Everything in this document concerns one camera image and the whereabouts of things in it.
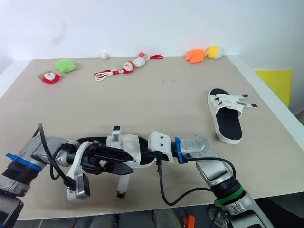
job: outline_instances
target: slipper strap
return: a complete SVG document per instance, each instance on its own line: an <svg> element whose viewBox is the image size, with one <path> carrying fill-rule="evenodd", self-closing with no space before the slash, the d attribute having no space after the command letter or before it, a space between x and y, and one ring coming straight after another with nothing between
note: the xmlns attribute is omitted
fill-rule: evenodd
<svg viewBox="0 0 304 228"><path fill-rule="evenodd" d="M212 115L216 115L221 108L229 108L237 111L240 118L244 107L257 108L256 104L243 103L239 99L247 98L248 95L233 96L228 94L216 94L208 97L208 104Z"/></svg>

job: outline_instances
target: blue ring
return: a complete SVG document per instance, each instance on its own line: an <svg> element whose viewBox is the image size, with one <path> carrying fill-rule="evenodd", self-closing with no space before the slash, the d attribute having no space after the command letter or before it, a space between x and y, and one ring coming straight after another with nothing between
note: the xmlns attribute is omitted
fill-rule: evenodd
<svg viewBox="0 0 304 228"><path fill-rule="evenodd" d="M177 158L179 161L179 164L184 164L184 160L182 158L182 154L181 154L181 141L179 139L179 137L175 137L175 144L176 144L176 150L177 150Z"/></svg>
<svg viewBox="0 0 304 228"><path fill-rule="evenodd" d="M42 168L36 164L33 164L27 160L24 160L23 158L17 156L17 155L14 155L14 154L11 154L11 153L7 153L6 154L7 157L9 157L10 159L12 159L13 161L15 162L19 162L23 165L26 165L34 170L37 170L38 172L40 172L42 170Z"/></svg>

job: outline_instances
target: orange plush toy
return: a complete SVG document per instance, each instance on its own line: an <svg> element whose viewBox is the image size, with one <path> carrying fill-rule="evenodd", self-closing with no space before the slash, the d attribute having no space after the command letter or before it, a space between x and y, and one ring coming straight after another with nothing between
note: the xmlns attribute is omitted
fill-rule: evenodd
<svg viewBox="0 0 304 228"><path fill-rule="evenodd" d="M199 63L203 62L204 58L206 56L206 52L203 49L195 49L192 51L189 51L188 55L186 56L186 60L191 63Z"/></svg>

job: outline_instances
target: green ring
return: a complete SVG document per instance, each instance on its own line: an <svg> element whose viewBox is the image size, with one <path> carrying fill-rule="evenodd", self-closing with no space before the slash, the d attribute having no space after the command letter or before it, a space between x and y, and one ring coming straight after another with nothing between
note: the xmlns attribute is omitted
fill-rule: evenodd
<svg viewBox="0 0 304 228"><path fill-rule="evenodd" d="M232 193L231 195L222 198L222 199L216 199L214 201L214 206L216 206L217 208L222 205L223 203L229 202L231 200L233 200L234 198L238 197L240 194L242 194L242 192L244 191L243 187L241 186L237 191L235 191L234 193Z"/></svg>

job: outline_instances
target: yellow paper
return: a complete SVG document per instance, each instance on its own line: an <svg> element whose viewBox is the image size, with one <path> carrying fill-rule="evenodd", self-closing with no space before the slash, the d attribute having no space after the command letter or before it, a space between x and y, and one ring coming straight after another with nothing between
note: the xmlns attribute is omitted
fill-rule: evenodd
<svg viewBox="0 0 304 228"><path fill-rule="evenodd" d="M288 107L293 77L292 70L258 70L256 74Z"/></svg>

